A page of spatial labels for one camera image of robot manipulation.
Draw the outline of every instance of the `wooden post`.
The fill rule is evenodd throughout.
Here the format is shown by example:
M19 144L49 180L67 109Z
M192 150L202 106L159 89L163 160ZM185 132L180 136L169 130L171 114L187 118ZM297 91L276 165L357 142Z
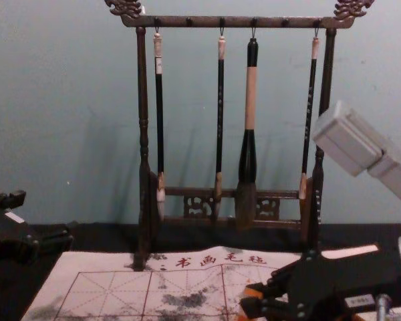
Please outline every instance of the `wooden post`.
M319 102L319 115L321 116L329 108L331 94L331 78L333 75L334 41L336 29L327 29L325 43L325 57L323 62L321 100ZM316 146L315 167L312 172L313 186L311 194L310 218L307 233L307 248L318 249L319 217L321 215L322 188L323 188L323 150Z
M146 72L146 28L136 28L138 58L138 117L140 122L140 216L138 253L134 270L143 270L151 246L150 166L148 164L148 101Z

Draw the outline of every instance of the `large calligraphy brush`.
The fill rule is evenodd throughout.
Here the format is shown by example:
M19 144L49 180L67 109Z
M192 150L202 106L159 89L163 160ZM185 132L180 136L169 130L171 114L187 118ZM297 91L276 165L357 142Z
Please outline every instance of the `large calligraphy brush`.
M154 62L156 74L156 111L158 127L158 212L163 220L165 216L165 175L164 175L164 147L163 147L163 98L162 98L162 36L154 34Z
M319 40L315 35L312 41L312 59L310 65L309 95L307 97L307 114L306 114L306 125L305 125L305 140L303 147L303 163L301 165L301 178L300 178L300 190L299 190L299 199L301 202L304 202L306 198L307 158L309 156L309 137L310 137L310 125L312 119L313 93L315 91L315 73L316 73L316 59L318 56L318 48L319 48Z
M225 79L225 49L226 40L221 34L219 39L219 90L217 105L217 161L215 166L215 189L214 189L214 221L220 214L221 205L221 159L223 155L223 112L224 112L224 79Z
M253 37L248 43L247 93L245 98L245 133L239 159L239 182L235 195L235 217L238 229L248 228L257 210L257 159L255 155L255 95L257 91L257 56L259 45Z

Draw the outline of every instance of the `calligraphy practice paper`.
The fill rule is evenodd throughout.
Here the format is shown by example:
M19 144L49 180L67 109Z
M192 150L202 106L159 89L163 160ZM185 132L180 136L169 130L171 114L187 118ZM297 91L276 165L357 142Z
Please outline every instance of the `calligraphy practice paper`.
M327 252L337 258L376 248ZM155 253L134 272L130 253L65 252L23 321L236 320L247 284L299 259L294 253L213 247Z

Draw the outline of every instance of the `brush handle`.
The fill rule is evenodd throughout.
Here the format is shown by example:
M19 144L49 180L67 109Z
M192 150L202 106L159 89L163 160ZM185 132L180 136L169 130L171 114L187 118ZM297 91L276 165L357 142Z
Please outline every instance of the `brush handle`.
M162 98L162 36L154 34L154 63L156 74L156 112L158 128L158 173L164 171L163 98Z
M247 94L245 100L245 133L239 159L239 182L255 183L257 159L255 155L255 97L257 91L257 57L259 45L255 38L248 44Z
M301 178L300 178L300 189L299 198L305 199L306 197L306 182L307 182L307 159L309 157L309 139L310 139L310 127L312 119L312 106L313 106L313 93L315 92L315 74L316 74L316 61L318 56L319 40L314 37L312 41L312 57L310 65L310 79L309 79L309 94L307 96L307 112L306 112L306 125L305 125L305 137L303 146L303 162L301 164Z
M217 161L215 172L221 172L221 159L223 151L223 112L224 112L224 80L225 80L225 50L226 40L223 36L219 39L219 84L217 98Z

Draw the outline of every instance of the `black cloth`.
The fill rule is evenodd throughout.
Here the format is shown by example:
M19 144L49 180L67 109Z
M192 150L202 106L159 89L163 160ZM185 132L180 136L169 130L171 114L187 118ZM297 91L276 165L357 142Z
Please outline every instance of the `black cloth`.
M39 233L59 225L35 226ZM138 230L135 225L81 224L72 230L74 251L135 251ZM336 249L376 243L394 247L401 236L401 224L392 225L322 225L321 248ZM171 227L160 232L154 251L196 251L213 246L228 246L259 251L301 251L299 232L283 229L252 229L236 232L229 228ZM0 321L22 318L36 293L46 281L59 255L49 255L31 265L0 262Z

